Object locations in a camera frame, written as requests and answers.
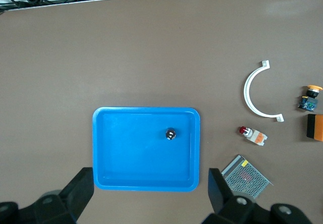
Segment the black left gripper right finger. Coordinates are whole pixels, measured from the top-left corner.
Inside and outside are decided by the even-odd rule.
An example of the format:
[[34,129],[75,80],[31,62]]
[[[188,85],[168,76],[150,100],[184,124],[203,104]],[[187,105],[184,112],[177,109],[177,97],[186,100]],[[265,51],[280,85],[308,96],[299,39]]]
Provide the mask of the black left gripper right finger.
[[266,210],[248,197],[234,195],[216,168],[208,171],[208,196],[213,213],[203,223],[311,223],[293,205],[278,203]]

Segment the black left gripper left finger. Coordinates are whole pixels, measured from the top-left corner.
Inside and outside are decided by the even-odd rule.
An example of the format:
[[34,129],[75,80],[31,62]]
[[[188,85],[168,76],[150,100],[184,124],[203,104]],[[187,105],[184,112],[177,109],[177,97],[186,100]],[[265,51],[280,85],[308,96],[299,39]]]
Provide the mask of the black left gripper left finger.
[[77,223],[94,193],[93,168],[84,167],[57,194],[46,194],[20,209],[1,203],[1,223]]

